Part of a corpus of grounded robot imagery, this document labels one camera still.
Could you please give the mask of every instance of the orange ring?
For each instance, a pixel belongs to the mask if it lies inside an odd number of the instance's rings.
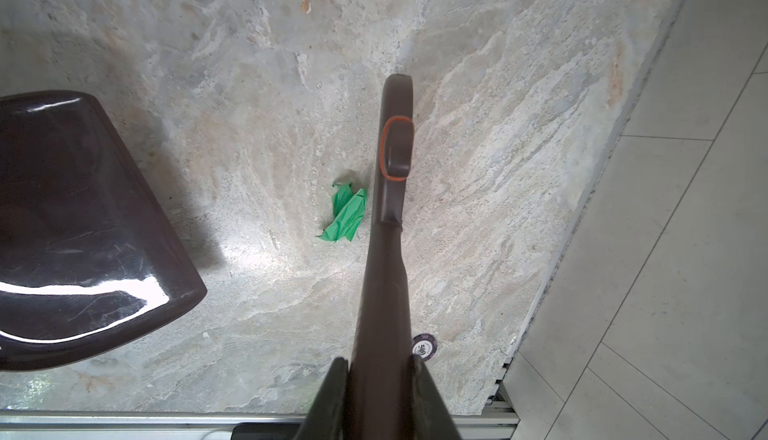
[[[395,181],[395,182],[402,182],[402,181],[406,180],[405,177],[393,177],[391,175],[387,175],[386,170],[384,168],[384,141],[386,139],[386,129],[389,128],[389,124],[392,121],[408,121],[408,122],[411,122],[411,124],[413,124],[413,120],[411,120],[410,118],[408,118],[408,117],[406,117],[404,115],[394,115],[394,116],[390,117],[386,121],[386,124],[384,124],[384,128],[382,129],[382,143],[379,146],[379,168],[382,171],[382,175],[387,180],[391,180],[391,181]]]

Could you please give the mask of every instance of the glossy brown dustpan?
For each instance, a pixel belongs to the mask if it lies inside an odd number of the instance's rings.
[[[205,294],[93,96],[0,99],[0,370],[98,355]]]

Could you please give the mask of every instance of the tile floor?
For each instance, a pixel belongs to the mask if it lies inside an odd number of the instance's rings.
[[[767,42],[768,0],[686,0],[504,378],[513,440],[768,438]]]

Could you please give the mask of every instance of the crumpled green paper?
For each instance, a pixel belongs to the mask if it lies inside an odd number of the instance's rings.
[[[352,184],[335,184],[339,190],[333,195],[333,223],[319,235],[322,241],[335,242],[341,237],[352,241],[360,225],[362,215],[366,213],[368,192],[361,188],[352,194]]]

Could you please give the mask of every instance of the brown spot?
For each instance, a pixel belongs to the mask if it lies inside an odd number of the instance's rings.
[[[310,4],[310,0],[301,0],[301,11],[303,13],[312,12],[312,4]]]
[[[616,47],[616,56],[610,66],[610,75],[608,77],[608,107],[613,107],[616,102],[624,98],[624,67],[621,65],[624,60],[624,43],[619,40]]]

